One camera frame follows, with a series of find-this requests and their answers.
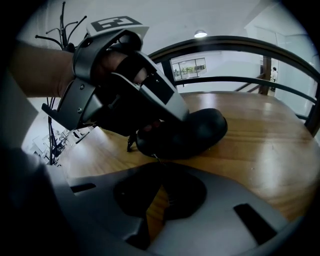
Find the metal railing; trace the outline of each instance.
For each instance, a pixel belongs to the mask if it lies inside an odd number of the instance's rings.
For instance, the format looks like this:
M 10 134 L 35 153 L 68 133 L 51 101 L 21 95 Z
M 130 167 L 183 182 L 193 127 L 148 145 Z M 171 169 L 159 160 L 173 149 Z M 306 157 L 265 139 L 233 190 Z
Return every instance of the metal railing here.
M 309 77 L 313 78 L 317 82 L 317 89 L 315 98 L 288 87 L 283 84 L 271 82 L 269 80 L 260 78 L 250 77 L 238 77 L 238 76 L 212 76 L 212 77 L 197 77 L 188 80 L 177 80 L 174 79 L 174 74 L 171 67 L 170 60 L 179 56 L 206 52 L 206 51 L 237 51 L 247 52 L 252 54 L 263 55 L 268 58 L 277 59 L 281 62 L 287 63 L 298 70 L 304 72 Z M 320 73 L 311 66 L 308 62 L 303 60 L 301 57 L 294 53 L 282 49 L 274 44 L 264 42 L 257 39 L 240 37 L 240 36 L 209 36 L 200 39 L 190 39 L 187 41 L 179 42 L 168 47 L 162 48 L 156 52 L 153 52 L 149 57 L 157 64 L 161 63 L 165 76 L 171 81 L 174 86 L 183 84 L 203 83 L 203 82 L 242 82 L 247 84 L 257 84 L 259 87 L 277 88 L 284 90 L 289 93 L 298 95 L 304 99 L 307 99 L 314 103 L 311 107 L 308 116 L 297 114 L 296 116 L 300 119 L 305 120 L 304 125 L 312 134 L 315 136 L 320 126 L 320 101 L 318 100 L 320 94 Z

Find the white wall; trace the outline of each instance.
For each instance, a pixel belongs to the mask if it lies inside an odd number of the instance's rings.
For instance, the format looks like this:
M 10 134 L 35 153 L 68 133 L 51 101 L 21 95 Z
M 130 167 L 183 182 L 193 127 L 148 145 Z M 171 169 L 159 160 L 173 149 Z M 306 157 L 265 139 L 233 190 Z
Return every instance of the white wall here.
M 260 74 L 260 56 L 257 54 L 239 51 L 208 51 L 188 54 L 172 59 L 172 63 L 192 59 L 205 58 L 206 73 L 201 77 L 234 76 L 256 78 Z M 242 86 L 243 82 L 199 82 L 179 86 L 179 93 L 234 91 Z
M 246 27 L 250 38 L 262 40 L 284 48 L 320 70 L 318 53 L 301 24 L 283 7 L 276 3 L 255 17 Z M 314 80 L 300 70 L 278 61 L 278 80 L 281 85 L 314 96 Z M 295 113 L 308 115 L 312 103 L 293 93 L 276 89 L 275 97 L 288 105 Z
M 311 64 L 314 68 L 320 71 L 319 55 L 313 46 L 309 37 L 305 34 L 291 35 L 285 37 L 286 49 Z M 280 62 L 279 79 L 280 84 L 289 86 L 306 95 L 314 97 L 317 86 L 315 81 L 303 73 L 302 71 Z M 283 90 L 276 90 L 275 96 L 288 105 L 295 113 L 301 115 L 308 115 L 312 103 L 300 96 Z

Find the window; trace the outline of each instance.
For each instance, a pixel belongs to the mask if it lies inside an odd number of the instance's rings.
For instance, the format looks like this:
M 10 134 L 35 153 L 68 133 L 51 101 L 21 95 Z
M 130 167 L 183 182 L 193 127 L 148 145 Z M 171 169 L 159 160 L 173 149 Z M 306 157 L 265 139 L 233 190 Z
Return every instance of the window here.
M 172 64 L 174 79 L 184 80 L 198 78 L 207 72 L 205 58 L 186 60 Z

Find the hand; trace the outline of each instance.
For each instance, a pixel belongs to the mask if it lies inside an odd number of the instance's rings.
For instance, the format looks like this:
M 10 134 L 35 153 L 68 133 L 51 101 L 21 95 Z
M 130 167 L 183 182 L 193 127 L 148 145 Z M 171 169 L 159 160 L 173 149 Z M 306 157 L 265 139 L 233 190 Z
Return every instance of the hand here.
M 116 71 L 119 64 L 127 57 L 126 54 L 117 52 L 117 51 L 107 51 L 106 54 L 101 58 L 98 62 L 96 68 L 94 69 L 93 78 L 100 84 L 107 83 L 105 86 L 108 86 L 107 76 L 109 73 Z M 69 71 L 71 74 L 66 74 L 66 79 L 63 82 L 63 86 L 61 87 L 61 96 L 64 91 L 67 89 L 69 83 L 74 79 L 72 73 L 72 61 L 70 63 Z M 143 68 L 139 71 L 139 73 L 135 76 L 133 82 L 136 84 L 142 83 L 147 78 L 147 72 Z M 156 120 L 153 123 L 147 125 L 143 128 L 145 132 L 150 132 L 152 129 L 158 128 L 160 126 L 160 120 Z
M 117 51 L 106 51 L 105 55 L 98 62 L 97 66 L 93 71 L 93 79 L 96 82 L 103 84 L 107 83 L 107 76 L 109 73 L 116 71 L 119 64 L 127 57 L 126 54 L 117 52 Z M 147 78 L 147 71 L 143 68 L 135 76 L 133 82 L 136 84 L 142 83 Z M 62 76 L 60 85 L 59 85 L 59 96 L 62 97 L 66 91 L 68 85 L 75 79 L 72 71 L 72 58 L 69 59 L 65 74 Z

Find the wearable gripper device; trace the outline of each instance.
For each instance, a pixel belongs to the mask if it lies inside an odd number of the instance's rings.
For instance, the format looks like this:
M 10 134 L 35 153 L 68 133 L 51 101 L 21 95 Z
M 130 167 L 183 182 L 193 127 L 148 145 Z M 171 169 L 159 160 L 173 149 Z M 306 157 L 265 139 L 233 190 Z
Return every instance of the wearable gripper device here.
M 184 121 L 189 110 L 175 87 L 152 60 L 143 54 L 142 38 L 128 29 L 90 34 L 73 56 L 75 80 L 66 89 L 57 110 L 43 104 L 42 110 L 68 130 L 98 125 L 129 136 L 151 122 Z M 93 74 L 106 51 L 127 55 L 103 84 Z M 147 73 L 141 84 L 134 78 Z

